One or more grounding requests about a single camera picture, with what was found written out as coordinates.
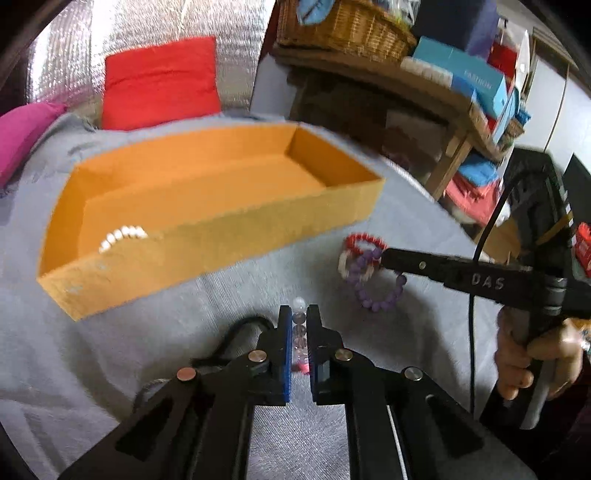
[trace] white wall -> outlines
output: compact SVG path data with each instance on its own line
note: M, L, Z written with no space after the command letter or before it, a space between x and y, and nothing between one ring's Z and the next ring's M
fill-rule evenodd
M526 110L531 120L525 133L515 141L518 147L543 150L550 139L552 127L560 110L565 80L549 64L538 58Z
M552 31L546 27L542 20L527 10L519 0L496 0L496 11L499 12L500 16L526 28L530 35L534 27L536 27L556 39Z
M547 150L563 172L573 153L590 170L590 125L591 99L578 82L570 77L566 82L564 102Z

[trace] silver reflective insulation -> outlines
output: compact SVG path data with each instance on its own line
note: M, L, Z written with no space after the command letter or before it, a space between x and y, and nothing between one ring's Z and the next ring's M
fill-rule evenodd
M223 108L247 108L274 0L74 0L31 45L27 101L101 103L105 57L213 35Z

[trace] red beaded bracelet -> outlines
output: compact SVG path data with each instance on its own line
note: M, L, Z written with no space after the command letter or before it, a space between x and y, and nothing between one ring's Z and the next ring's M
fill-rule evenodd
M379 248L386 250L388 246L381 238L370 235L369 233L352 233L345 239L346 247L351 250L357 257L363 255L363 250L357 246L357 242L366 242ZM379 260L373 260L373 265L379 265Z

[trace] gray fabric surface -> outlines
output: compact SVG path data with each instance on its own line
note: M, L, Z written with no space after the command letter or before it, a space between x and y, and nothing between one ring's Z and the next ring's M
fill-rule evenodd
M256 312L276 319L279 305L296 296L319 304L325 325L338 330L346 346L381 367L416 365L467 406L467 296L410 277L397 308L372 314L358 305L336 264L351 231L369 231L399 248L470 257L474 245L395 171L324 131L387 178L366 222L79 323L43 292L35 269L44 228L75 162L144 138L229 122L209 118L131 133L93 132L66 115L35 147L18 188L0 199L0 421L41 480L54 479L125 418L144 382L170 377L189 358L210 354L238 317ZM392 275L380 273L368 289L386 290L392 282ZM478 411L496 377L497 311L492 303L476 302ZM246 352L257 335L245 335L233 353ZM256 410L249 478L348 478L343 408L314 406L309 379L299 374L292 398L286 408Z

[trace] bracelet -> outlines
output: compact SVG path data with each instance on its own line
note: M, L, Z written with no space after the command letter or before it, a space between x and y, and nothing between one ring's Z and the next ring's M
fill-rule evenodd
M349 258L351 258L352 255L353 255L353 251L346 249L341 252L341 255L339 257L338 270L339 270L340 276L343 277L343 280L347 280L349 278L351 270L353 270L354 273L361 272L361 269L359 269L356 266L356 264L352 264L350 268L347 268L347 262L349 261ZM359 276L359 278L357 278L357 276L355 275L355 283L357 283L357 281L368 281L373 274L374 274L374 266L372 264L369 264L369 265L367 265L365 272L363 272Z
M371 266L371 262L377 260L380 261L382 257L383 250L380 248L375 248L374 250L366 250L363 252L361 257L358 257L355 260L355 263L349 267L349 276L347 278L347 282L353 284L353 288L355 289L355 294L363 308L369 309L372 312L379 312L383 310L387 312L389 309L394 307L398 300L402 295L402 291L404 286L407 283L407 278L405 275L398 275L396 277L396 285L394 287L394 291L389 293L385 300L376 301L370 298L367 291L363 287L363 280L362 280L362 270L364 268L368 268Z
M107 233L107 238L100 244L99 253L106 252L112 245L124 238L148 238L148 234L140 226L123 226L113 233Z
M363 255L363 251L357 245L357 242L366 242L368 244L373 245L375 248L379 248L380 250L386 250L388 246L386 242L384 242L381 238L377 236L370 235L369 233L352 233L347 238L345 238L345 247L351 250L356 257L360 257ZM379 260L372 260L372 264L374 266L379 265Z

